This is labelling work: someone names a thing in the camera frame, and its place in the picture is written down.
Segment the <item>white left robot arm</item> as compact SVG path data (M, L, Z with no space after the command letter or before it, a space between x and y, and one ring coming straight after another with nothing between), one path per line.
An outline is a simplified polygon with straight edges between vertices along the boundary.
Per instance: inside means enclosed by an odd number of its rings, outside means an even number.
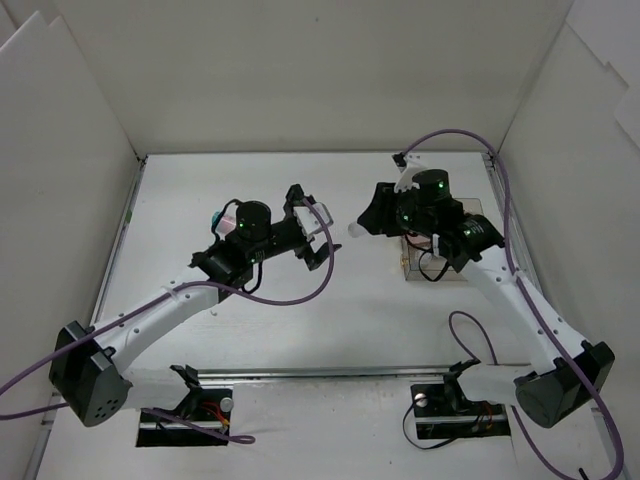
M188 267L165 281L157 296L92 328L76 322L58 334L49 379L86 427L97 426L122 409L156 408L175 418L191 418L199 409L197 372L189 366L156 367L134 373L130 367L145 350L183 322L231 295L245 296L244 286L265 261L289 252L309 270L332 264L336 245L312 242L333 220L328 209L289 188L284 217L273 222L267 205L236 201L235 226L193 254Z

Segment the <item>lilac lipstick tube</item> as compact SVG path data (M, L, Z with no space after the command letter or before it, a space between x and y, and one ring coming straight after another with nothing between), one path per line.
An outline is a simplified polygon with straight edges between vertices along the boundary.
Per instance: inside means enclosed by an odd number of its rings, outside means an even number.
M361 226L357 222L352 222L348 225L348 234L352 238L358 238L358 237L367 235L368 232L363 226Z

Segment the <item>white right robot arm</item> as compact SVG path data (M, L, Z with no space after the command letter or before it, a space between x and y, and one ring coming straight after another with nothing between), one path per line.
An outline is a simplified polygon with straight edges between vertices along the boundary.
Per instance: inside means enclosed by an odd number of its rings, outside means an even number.
M468 212L450 193L449 175L393 157L401 173L380 182L356 223L370 235L415 234L491 303L516 336L529 361L523 368L472 362L444 384L445 405L464 412L487 401L519 407L551 428L598 392L615 356L604 342L590 343L574 330L513 265L505 237L485 216Z

